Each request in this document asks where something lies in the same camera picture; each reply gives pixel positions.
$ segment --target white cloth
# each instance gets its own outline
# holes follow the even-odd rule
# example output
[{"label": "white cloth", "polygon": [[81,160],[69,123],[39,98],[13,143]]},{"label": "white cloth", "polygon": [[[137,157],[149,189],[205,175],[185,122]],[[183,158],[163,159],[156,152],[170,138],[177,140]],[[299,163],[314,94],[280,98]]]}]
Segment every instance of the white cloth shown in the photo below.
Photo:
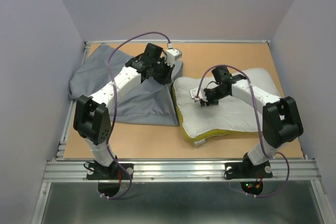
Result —
[{"label": "white cloth", "polygon": [[[245,70],[244,73],[249,76],[253,85],[270,94],[280,96],[272,77],[265,69],[253,68]],[[204,78],[202,88],[205,88],[210,81],[214,81],[214,78]],[[195,103],[191,98],[190,89],[198,87],[199,82],[200,79],[180,77],[173,84],[176,106],[183,117],[181,125],[188,137],[197,138],[201,134],[212,130],[258,131],[253,108],[238,98],[225,97],[219,101],[219,105],[215,106],[201,106],[200,103]],[[208,88],[215,86],[216,84],[211,83]],[[259,120],[262,125],[261,114],[259,114]]]}]

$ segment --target white wall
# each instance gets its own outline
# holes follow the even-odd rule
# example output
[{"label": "white wall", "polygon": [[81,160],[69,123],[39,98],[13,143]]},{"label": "white wall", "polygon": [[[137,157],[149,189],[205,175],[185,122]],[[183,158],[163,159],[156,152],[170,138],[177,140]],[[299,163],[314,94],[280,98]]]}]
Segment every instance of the white wall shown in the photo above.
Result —
[{"label": "white wall", "polygon": [[61,0],[0,0],[0,222],[30,223],[83,50]]},{"label": "white wall", "polygon": [[173,39],[209,40],[271,39],[293,0],[63,2],[85,41],[127,39],[150,30]]},{"label": "white wall", "polygon": [[298,103],[301,146],[316,158],[336,213],[336,0],[295,0],[271,52],[285,94]]}]

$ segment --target yellow trim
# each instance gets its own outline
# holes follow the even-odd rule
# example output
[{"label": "yellow trim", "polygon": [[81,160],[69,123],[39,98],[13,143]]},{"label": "yellow trim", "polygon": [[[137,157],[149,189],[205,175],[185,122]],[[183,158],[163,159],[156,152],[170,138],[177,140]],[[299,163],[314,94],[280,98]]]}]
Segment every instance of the yellow trim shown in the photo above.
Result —
[{"label": "yellow trim", "polygon": [[203,134],[201,134],[197,137],[194,137],[194,138],[189,137],[188,134],[186,133],[186,131],[184,130],[184,127],[182,126],[183,115],[180,111],[180,108],[177,106],[174,84],[172,85],[172,94],[173,94],[173,102],[174,102],[176,112],[177,112],[177,117],[178,117],[178,120],[180,121],[180,127],[182,129],[182,134],[190,142],[197,142],[197,141],[200,141],[200,140],[205,139],[205,138],[209,138],[209,137],[212,137],[212,136],[220,136],[220,135],[257,134],[257,132],[241,132],[241,131],[228,131],[228,130],[213,129],[213,130],[207,131],[207,132],[205,132],[205,133],[203,133]]}]

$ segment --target gray blanket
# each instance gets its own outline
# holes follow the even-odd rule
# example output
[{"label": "gray blanket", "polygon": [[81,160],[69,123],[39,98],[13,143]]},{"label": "gray blanket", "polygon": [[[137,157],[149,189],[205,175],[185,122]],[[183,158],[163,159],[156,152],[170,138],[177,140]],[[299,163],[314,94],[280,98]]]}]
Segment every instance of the gray blanket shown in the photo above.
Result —
[{"label": "gray blanket", "polygon": [[[70,99],[77,99],[82,94],[90,96],[110,81],[107,60],[112,51],[113,48],[110,46],[101,44],[73,74],[69,83]],[[121,71],[130,58],[131,56],[122,51],[117,51],[113,55],[110,66],[114,76]],[[175,63],[173,80],[182,76],[182,66],[182,61]],[[170,87],[171,85],[158,84],[153,78],[145,80],[118,101],[117,122],[178,125]]]}]

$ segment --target wooden table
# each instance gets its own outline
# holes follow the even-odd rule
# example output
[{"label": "wooden table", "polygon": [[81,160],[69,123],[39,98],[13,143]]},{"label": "wooden table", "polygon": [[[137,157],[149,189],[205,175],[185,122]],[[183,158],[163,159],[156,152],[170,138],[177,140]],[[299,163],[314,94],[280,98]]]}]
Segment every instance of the wooden table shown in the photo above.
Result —
[{"label": "wooden table", "polygon": [[[91,55],[99,44],[92,44]],[[174,44],[183,52],[183,75],[200,78],[216,64],[233,65],[241,70],[264,68],[283,95],[279,77],[267,44]],[[136,56],[145,44],[126,44],[122,50]],[[226,135],[207,139],[195,147],[182,136],[180,126],[155,126],[117,123],[111,135],[111,148],[119,158],[242,158],[259,139],[256,135]],[[281,151],[287,157],[303,157],[298,140]],[[93,158],[87,143],[71,127],[64,158]]]}]

